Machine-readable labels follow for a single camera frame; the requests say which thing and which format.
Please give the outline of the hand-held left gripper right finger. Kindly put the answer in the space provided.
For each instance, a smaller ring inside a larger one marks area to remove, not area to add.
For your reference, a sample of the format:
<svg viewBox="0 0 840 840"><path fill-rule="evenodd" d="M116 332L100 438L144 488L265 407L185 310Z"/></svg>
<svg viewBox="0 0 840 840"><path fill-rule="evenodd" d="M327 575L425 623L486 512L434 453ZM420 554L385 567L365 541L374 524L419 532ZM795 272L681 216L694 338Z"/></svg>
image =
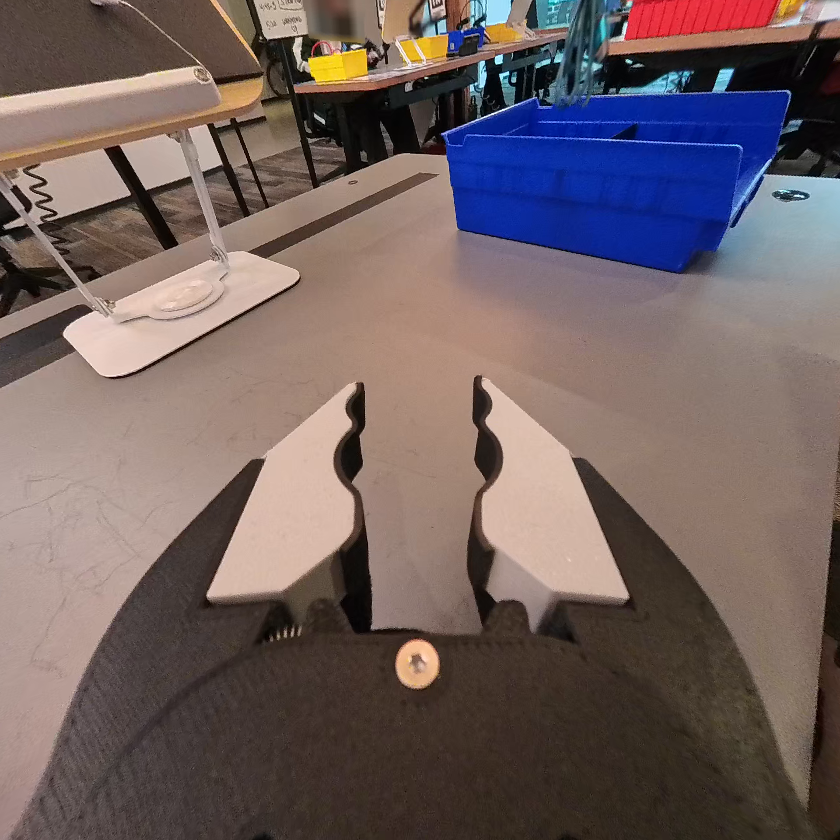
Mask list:
<svg viewBox="0 0 840 840"><path fill-rule="evenodd" d="M624 608L631 595L570 450L484 375L472 384L473 503L467 574L482 626L516 602L548 632L567 605Z"/></svg>

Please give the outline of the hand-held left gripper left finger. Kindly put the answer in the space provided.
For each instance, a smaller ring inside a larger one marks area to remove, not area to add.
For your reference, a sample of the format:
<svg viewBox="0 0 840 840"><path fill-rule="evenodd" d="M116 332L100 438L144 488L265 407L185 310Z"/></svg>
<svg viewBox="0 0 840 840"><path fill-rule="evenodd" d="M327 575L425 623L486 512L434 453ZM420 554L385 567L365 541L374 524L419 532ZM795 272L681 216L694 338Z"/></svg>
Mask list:
<svg viewBox="0 0 840 840"><path fill-rule="evenodd" d="M352 382L266 453L210 603L279 603L300 622L327 599L349 621L366 621L364 507L354 486L364 426L364 384Z"/></svg>

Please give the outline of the white tablet stand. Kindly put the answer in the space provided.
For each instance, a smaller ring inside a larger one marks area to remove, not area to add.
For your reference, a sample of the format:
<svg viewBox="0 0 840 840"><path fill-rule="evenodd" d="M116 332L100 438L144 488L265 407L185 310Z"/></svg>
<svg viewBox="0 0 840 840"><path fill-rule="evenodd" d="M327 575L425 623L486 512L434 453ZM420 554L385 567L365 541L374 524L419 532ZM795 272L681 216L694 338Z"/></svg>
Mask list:
<svg viewBox="0 0 840 840"><path fill-rule="evenodd" d="M221 92L201 65L138 77L2 96L2 197L79 290L90 313L66 327L73 350L100 376L143 371L259 305L294 288L296 269L228 250L190 129L256 103L249 81ZM203 211L209 259L110 301L93 293L13 193L23 165L103 149L119 140L171 136L180 146Z"/></svg>

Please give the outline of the black office chair base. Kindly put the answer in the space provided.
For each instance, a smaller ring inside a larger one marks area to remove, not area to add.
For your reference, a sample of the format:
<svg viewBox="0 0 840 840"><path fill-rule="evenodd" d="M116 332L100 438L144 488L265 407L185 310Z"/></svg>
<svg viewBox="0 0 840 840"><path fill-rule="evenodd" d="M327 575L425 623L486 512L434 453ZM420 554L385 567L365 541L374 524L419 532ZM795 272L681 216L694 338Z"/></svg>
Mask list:
<svg viewBox="0 0 840 840"><path fill-rule="evenodd" d="M32 298L41 298L42 291L67 291L69 282L58 281L62 271L58 267L25 268L18 264L6 243L9 228L19 216L7 199L1 197L1 316L5 317L13 309L22 292Z"/></svg>

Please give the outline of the wooden workbench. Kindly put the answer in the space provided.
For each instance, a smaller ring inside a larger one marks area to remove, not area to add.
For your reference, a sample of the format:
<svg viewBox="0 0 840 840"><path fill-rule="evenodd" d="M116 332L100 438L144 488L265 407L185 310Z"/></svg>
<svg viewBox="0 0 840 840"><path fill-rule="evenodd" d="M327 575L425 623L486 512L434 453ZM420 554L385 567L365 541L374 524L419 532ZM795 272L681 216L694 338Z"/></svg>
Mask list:
<svg viewBox="0 0 840 840"><path fill-rule="evenodd" d="M347 123L346 106L363 98L381 99L388 108L400 108L434 100L450 93L455 95L453 125L466 121L469 102L464 90L478 80L479 68L493 63L500 73L536 65L549 54L550 46L561 46L567 28L538 29L533 37L489 45L470 56L439 59L397 69L376 70L364 77L330 83L307 81L294 86L300 97L322 97L333 105L339 125L344 165L330 173L329 178L351 175L364 167L361 147L356 143Z"/></svg>

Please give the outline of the handwritten whiteboard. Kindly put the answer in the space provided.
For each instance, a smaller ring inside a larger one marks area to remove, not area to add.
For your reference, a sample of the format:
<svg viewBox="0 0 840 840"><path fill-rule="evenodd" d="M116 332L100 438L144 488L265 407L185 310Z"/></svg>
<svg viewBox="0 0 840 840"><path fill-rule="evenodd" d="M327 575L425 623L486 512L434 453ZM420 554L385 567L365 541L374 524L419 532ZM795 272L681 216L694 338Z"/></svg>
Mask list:
<svg viewBox="0 0 840 840"><path fill-rule="evenodd" d="M251 1L256 29L265 40L296 39L308 34L302 1Z"/></svg>

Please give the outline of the wooden board with dark panel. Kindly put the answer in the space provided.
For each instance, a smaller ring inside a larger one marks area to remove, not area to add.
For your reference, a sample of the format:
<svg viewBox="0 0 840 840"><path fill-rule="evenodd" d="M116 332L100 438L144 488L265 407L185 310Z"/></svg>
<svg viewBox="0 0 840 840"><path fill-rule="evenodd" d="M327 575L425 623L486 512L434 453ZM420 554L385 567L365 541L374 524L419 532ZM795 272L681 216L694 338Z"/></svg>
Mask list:
<svg viewBox="0 0 840 840"><path fill-rule="evenodd" d="M2 172L256 108L262 69L220 2L2 2Z"/></svg>

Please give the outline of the row of red bins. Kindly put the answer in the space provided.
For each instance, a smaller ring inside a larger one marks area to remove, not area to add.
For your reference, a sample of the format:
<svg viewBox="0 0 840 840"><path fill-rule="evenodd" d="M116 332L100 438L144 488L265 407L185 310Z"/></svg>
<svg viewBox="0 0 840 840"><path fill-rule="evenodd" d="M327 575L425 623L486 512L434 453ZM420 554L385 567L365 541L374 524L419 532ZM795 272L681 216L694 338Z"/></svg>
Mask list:
<svg viewBox="0 0 840 840"><path fill-rule="evenodd" d="M770 24L778 1L633 1L625 40L696 35Z"/></svg>

